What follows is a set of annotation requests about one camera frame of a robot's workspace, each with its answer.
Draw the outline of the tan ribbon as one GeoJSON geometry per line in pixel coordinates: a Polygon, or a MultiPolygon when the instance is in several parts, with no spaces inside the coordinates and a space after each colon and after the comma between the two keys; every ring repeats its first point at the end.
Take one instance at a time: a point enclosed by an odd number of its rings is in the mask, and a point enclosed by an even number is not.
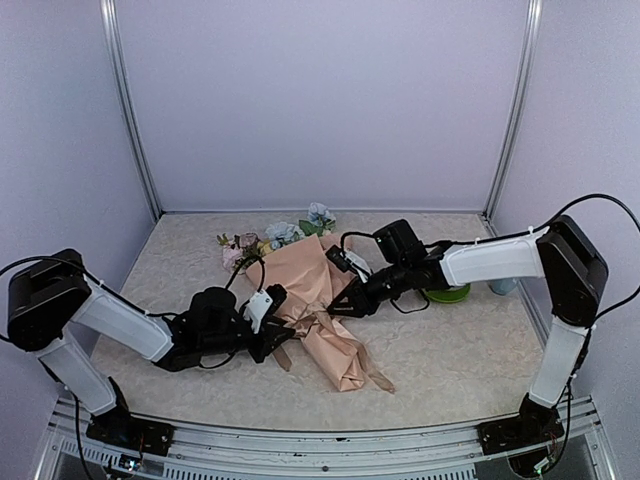
{"type": "Polygon", "coordinates": [[[305,351],[339,392],[360,390],[367,380],[393,394],[394,384],[377,368],[365,345],[318,302],[286,301],[276,315],[296,331],[305,351]]]}

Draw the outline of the pink wrapping paper sheet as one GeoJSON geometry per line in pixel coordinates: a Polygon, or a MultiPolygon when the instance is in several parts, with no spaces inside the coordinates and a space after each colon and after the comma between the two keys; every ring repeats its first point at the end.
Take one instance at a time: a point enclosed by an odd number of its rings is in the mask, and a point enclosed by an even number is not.
{"type": "Polygon", "coordinates": [[[312,235],[267,254],[246,270],[253,285],[279,284],[287,297],[276,312],[320,370],[340,392],[361,389],[366,381],[362,344],[329,314],[327,307],[354,278],[327,257],[339,244],[337,234],[312,235]]]}

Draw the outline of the pink rose stem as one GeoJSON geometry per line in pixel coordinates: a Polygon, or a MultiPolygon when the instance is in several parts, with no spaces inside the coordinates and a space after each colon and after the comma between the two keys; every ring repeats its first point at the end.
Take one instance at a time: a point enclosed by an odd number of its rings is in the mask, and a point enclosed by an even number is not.
{"type": "Polygon", "coordinates": [[[256,233],[249,232],[228,236],[226,233],[216,236],[222,248],[222,266],[232,273],[243,260],[252,256],[262,256],[262,241],[256,233]]]}

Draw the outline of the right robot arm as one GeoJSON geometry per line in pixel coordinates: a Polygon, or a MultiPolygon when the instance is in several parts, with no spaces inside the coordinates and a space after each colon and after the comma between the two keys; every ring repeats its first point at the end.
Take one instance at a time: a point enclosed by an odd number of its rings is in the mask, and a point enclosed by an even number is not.
{"type": "Polygon", "coordinates": [[[343,244],[326,253],[339,270],[355,275],[328,306],[332,315],[363,318],[408,291],[443,291],[528,278],[545,281],[551,329],[521,414],[511,423],[518,442],[535,442],[549,429],[550,414],[578,369],[609,278],[606,261],[586,234],[570,216],[561,215],[546,226],[503,238],[426,244],[405,219],[369,237],[388,264],[377,272],[343,244]]]}

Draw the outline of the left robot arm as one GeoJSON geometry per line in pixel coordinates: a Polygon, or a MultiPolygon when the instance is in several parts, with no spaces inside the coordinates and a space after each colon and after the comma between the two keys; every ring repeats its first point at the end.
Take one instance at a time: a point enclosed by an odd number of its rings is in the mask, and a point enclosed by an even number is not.
{"type": "Polygon", "coordinates": [[[295,335],[275,315],[287,298],[279,284],[259,287],[243,305],[228,286],[209,287],[182,313],[151,313],[93,276],[74,249],[20,259],[1,271],[12,275],[5,341],[33,353],[85,407],[93,425],[121,445],[139,436],[139,421],[117,383],[91,363],[72,325],[109,337],[168,372],[241,351],[261,363],[295,335]]]}

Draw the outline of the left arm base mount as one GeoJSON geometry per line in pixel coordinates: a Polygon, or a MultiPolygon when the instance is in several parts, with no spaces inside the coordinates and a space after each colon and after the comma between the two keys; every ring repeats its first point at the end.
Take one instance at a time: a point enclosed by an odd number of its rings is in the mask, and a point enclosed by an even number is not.
{"type": "Polygon", "coordinates": [[[116,395],[115,406],[101,415],[91,415],[86,436],[141,454],[166,457],[175,428],[169,423],[133,416],[120,387],[111,377],[108,380],[116,395]]]}

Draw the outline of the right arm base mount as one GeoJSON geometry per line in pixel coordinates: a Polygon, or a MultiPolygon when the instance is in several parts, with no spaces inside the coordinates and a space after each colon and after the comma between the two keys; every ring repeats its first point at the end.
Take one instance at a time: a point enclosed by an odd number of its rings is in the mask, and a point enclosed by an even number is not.
{"type": "Polygon", "coordinates": [[[482,422],[476,430],[484,455],[520,449],[564,435],[557,407],[542,406],[528,394],[516,415],[482,422]]]}

